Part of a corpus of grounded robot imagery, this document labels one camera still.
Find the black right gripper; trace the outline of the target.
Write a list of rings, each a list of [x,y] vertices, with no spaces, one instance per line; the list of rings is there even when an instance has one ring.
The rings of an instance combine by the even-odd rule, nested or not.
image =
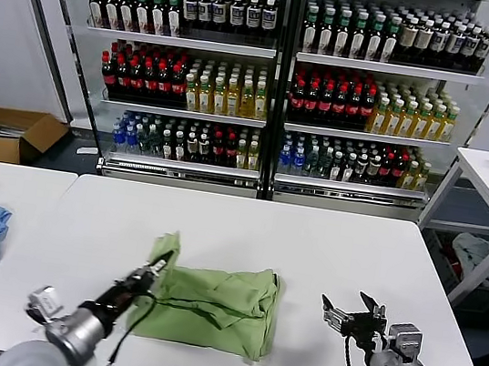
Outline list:
[[[323,319],[330,328],[339,330],[343,337],[352,337],[359,348],[374,350],[375,335],[380,338],[386,329],[386,306],[378,304],[374,298],[364,292],[360,297],[366,311],[346,313],[333,306],[325,294],[321,294]]]

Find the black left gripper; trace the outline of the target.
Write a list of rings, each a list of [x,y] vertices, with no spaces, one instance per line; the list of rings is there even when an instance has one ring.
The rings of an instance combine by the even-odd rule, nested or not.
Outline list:
[[[173,255],[173,250],[166,251],[153,258],[148,263],[148,268],[135,269],[124,279],[117,281],[109,290],[93,301],[93,312],[98,317],[116,320],[129,309],[134,298],[150,290],[154,277],[157,278],[167,267]]]

